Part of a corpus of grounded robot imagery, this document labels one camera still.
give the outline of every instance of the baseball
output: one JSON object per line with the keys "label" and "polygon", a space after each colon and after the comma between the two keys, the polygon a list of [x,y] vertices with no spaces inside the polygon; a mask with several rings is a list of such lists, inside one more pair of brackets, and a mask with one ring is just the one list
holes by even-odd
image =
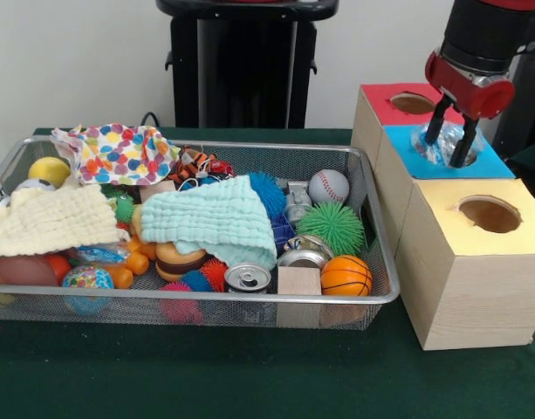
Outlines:
{"label": "baseball", "polygon": [[326,168],[310,180],[308,195],[313,203],[343,203],[348,198],[348,180],[337,170]]}

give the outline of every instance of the wire mesh basket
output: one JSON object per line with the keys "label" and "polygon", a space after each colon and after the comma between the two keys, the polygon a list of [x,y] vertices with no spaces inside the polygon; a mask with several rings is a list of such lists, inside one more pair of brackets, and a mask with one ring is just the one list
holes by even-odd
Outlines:
{"label": "wire mesh basket", "polygon": [[[237,174],[265,171],[279,181],[309,180],[323,168],[343,173],[351,187],[346,202],[359,214],[366,244],[357,255],[373,274],[368,297],[277,294],[277,270],[265,294],[164,292],[166,284],[151,267],[129,290],[0,285],[0,319],[126,324],[196,324],[204,326],[309,327],[364,330],[381,307],[399,295],[399,281],[388,248],[374,179],[366,155],[356,148],[231,142],[178,141],[229,161]],[[0,189],[10,194],[26,179],[38,158],[57,156],[48,137],[19,142],[0,166]],[[72,300],[98,301],[91,315],[72,310]],[[283,313],[293,313],[291,321]]]}

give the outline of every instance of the green table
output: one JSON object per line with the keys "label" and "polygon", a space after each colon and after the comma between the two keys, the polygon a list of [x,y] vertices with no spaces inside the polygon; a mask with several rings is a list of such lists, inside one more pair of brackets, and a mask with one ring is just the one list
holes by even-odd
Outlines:
{"label": "green table", "polygon": [[[344,130],[162,131],[350,138]],[[0,321],[0,418],[105,416],[535,418],[535,342],[424,353],[400,300],[364,333]]]}

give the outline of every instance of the basket rim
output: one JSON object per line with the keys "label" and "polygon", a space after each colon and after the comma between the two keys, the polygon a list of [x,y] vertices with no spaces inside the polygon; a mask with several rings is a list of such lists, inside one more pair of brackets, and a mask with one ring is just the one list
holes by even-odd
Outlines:
{"label": "basket rim", "polygon": [[[15,161],[19,153],[28,144],[35,142],[50,141],[49,135],[33,135],[18,141],[0,164],[0,182],[8,167]],[[279,295],[279,294],[246,294],[230,292],[173,292],[160,290],[105,290],[90,288],[61,288],[56,286],[32,286],[32,285],[0,285],[0,293],[7,294],[30,294],[30,295],[78,295],[87,297],[116,297],[131,299],[193,299],[209,301],[250,301],[258,303],[305,303],[305,304],[328,304],[328,305],[357,305],[375,306],[391,303],[400,294],[399,277],[394,263],[394,257],[389,248],[385,226],[382,219],[380,201],[374,183],[374,176],[370,162],[363,150],[352,146],[319,145],[319,144],[284,144],[263,142],[238,142],[238,141],[177,141],[179,144],[188,146],[204,146],[216,148],[256,148],[256,149],[297,149],[338,151],[356,155],[360,158],[360,166],[364,179],[367,183],[367,200],[374,217],[375,235],[381,247],[383,263],[388,275],[389,292],[381,296],[348,297],[348,296],[309,296],[309,295]]]}

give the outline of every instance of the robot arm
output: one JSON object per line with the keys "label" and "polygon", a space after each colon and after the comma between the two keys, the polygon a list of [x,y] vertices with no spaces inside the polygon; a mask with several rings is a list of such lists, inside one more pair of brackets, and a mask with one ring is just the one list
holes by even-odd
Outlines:
{"label": "robot arm", "polygon": [[464,136],[451,157],[451,167],[462,167],[478,121],[494,118],[510,105],[515,88],[508,70],[534,11],[535,0],[455,0],[443,43],[426,64],[427,80],[443,94],[426,142],[436,142],[450,106],[465,119]]}

